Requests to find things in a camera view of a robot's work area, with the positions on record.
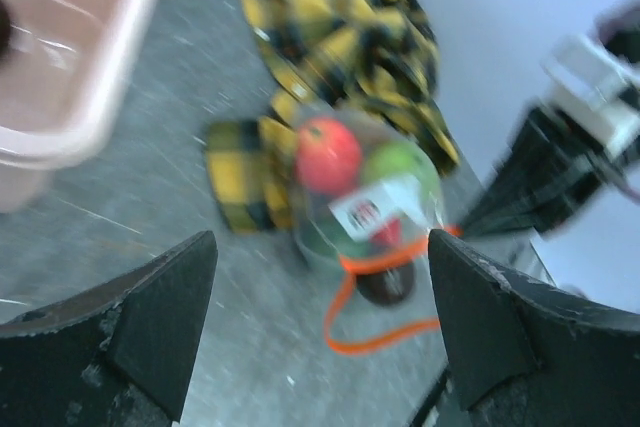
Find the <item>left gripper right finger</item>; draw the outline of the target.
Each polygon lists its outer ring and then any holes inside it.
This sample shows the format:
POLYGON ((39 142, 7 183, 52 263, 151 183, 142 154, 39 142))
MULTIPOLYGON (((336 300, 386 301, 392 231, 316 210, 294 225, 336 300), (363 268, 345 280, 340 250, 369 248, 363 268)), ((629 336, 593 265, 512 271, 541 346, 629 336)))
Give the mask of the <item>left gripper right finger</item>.
POLYGON ((639 317, 503 266, 443 230, 428 257, 449 371, 474 426, 636 426, 639 317))

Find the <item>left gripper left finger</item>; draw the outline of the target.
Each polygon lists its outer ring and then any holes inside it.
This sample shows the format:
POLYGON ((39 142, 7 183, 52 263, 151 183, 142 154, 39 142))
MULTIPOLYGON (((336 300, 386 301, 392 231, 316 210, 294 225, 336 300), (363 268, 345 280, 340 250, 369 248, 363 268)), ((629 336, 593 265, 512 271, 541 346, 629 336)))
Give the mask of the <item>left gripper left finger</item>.
POLYGON ((1 326, 4 426, 180 421, 218 249, 199 232, 148 263, 1 326))

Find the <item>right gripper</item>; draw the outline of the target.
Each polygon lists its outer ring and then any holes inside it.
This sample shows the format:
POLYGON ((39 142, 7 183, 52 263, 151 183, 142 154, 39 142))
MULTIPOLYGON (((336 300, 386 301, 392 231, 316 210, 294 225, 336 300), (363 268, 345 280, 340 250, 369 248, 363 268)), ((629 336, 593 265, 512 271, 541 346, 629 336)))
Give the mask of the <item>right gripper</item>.
POLYGON ((463 237, 549 232, 606 182, 602 147, 567 115, 533 104, 495 176, 459 221, 463 237))

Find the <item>dark fake plum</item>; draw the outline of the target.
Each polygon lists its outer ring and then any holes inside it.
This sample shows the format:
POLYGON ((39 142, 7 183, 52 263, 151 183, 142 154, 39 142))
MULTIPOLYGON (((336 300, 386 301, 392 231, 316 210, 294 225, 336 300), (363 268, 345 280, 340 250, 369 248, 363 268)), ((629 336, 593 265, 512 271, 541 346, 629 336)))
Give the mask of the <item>dark fake plum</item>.
POLYGON ((360 275, 356 279, 359 293, 369 302, 382 307, 391 307, 408 299, 415 286, 416 268, 413 263, 360 275))
POLYGON ((5 0, 0 0, 0 59, 4 60, 9 52, 12 36, 12 19, 5 0))

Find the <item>green fake apple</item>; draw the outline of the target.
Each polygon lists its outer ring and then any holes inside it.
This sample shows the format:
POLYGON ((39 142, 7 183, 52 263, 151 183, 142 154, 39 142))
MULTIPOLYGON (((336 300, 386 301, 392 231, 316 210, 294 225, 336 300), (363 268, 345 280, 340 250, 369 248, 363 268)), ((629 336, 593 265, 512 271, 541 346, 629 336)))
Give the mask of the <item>green fake apple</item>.
POLYGON ((362 164, 360 182, 368 185, 387 177, 411 174, 421 184, 421 199, 442 200, 440 177, 428 155, 409 141, 390 141, 376 147, 362 164))

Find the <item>clear zip top bag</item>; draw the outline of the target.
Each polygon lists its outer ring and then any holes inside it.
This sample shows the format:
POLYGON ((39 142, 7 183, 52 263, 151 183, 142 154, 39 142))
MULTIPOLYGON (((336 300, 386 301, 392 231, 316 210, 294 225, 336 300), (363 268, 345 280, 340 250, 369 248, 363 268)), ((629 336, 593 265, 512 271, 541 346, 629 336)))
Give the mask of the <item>clear zip top bag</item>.
POLYGON ((323 263, 343 274, 342 284, 329 304, 323 320, 327 345, 342 355, 365 355, 417 335, 437 331, 438 317, 410 321, 396 329, 363 340, 340 340, 332 327, 357 290, 360 275, 374 274, 427 258, 429 235, 442 229, 453 235, 460 230, 446 220, 442 200, 430 195, 421 199, 420 181, 411 174, 387 177, 368 185, 360 182, 362 164, 379 145, 390 141, 416 141, 389 124, 355 110, 334 110, 316 102, 305 105, 294 116, 296 147, 290 183, 294 239, 305 259, 323 263), (295 159, 298 131, 314 117, 331 117, 355 135, 363 153, 354 186, 345 194, 324 195, 310 191, 297 180, 295 159))

